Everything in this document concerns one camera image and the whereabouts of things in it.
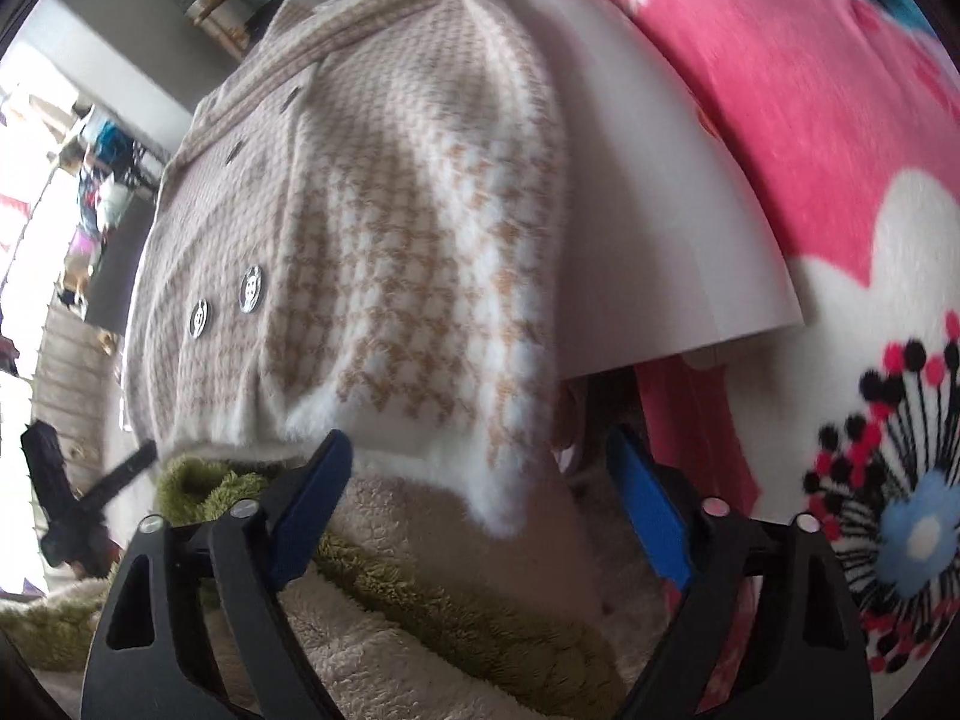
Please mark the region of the beige houndstooth knit coat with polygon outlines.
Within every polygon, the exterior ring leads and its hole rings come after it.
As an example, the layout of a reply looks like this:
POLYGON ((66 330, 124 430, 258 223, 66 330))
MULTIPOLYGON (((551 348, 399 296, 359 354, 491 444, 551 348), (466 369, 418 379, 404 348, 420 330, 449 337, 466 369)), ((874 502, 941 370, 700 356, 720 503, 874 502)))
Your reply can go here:
POLYGON ((164 170, 125 330, 163 457, 286 460, 526 520, 556 382, 562 111, 503 0, 285 0, 164 170))

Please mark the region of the cream fleece blanket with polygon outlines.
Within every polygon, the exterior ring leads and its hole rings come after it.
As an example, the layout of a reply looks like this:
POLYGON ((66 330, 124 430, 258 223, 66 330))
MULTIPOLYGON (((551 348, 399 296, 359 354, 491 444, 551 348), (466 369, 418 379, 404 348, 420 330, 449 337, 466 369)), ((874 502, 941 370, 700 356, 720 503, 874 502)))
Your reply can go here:
POLYGON ((280 596, 345 717, 612 717, 667 628, 661 584, 599 466, 529 504, 500 539, 446 491, 350 483, 280 596))

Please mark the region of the green fluffy blanket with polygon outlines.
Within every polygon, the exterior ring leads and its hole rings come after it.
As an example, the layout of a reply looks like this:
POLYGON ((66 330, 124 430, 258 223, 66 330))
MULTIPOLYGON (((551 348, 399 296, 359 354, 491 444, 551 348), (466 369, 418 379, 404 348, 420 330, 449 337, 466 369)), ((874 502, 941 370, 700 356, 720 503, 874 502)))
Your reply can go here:
MULTIPOLYGON (((160 476, 156 502, 172 525, 205 523, 268 481, 182 457, 160 476)), ((2 634, 32 671, 76 683, 111 583, 93 578, 43 600, 2 601, 2 634)), ((590 626, 441 587, 335 533, 322 537, 280 605, 348 718, 610 718, 626 694, 612 649, 590 626)), ((60 688, 76 704, 78 688, 60 688)))

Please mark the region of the dark grey cabinet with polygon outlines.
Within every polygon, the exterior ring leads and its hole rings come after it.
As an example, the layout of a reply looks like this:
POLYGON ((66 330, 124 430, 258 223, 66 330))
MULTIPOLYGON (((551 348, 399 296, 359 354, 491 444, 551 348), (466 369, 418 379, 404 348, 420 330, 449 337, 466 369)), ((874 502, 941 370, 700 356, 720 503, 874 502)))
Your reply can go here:
POLYGON ((119 337, 125 335, 133 283, 153 218, 155 205, 135 197, 119 226, 109 234, 86 287, 86 323, 119 337))

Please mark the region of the pink floral blanket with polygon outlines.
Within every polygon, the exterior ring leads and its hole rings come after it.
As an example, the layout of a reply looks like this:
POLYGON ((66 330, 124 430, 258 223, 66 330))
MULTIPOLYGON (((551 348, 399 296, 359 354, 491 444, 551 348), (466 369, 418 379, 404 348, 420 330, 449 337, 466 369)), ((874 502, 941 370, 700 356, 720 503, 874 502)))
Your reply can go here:
POLYGON ((641 364, 652 453, 820 520, 887 715, 958 617, 957 70, 871 0, 612 2, 736 156, 802 310, 641 364))

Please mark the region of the wooden chair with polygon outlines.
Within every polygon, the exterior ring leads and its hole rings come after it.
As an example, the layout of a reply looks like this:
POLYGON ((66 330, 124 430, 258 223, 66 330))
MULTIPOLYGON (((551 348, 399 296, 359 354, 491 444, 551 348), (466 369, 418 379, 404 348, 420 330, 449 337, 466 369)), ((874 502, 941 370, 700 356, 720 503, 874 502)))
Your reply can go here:
POLYGON ((281 4, 283 0, 268 0, 262 7, 251 8, 245 0, 194 0, 185 15, 229 57, 240 62, 281 4))

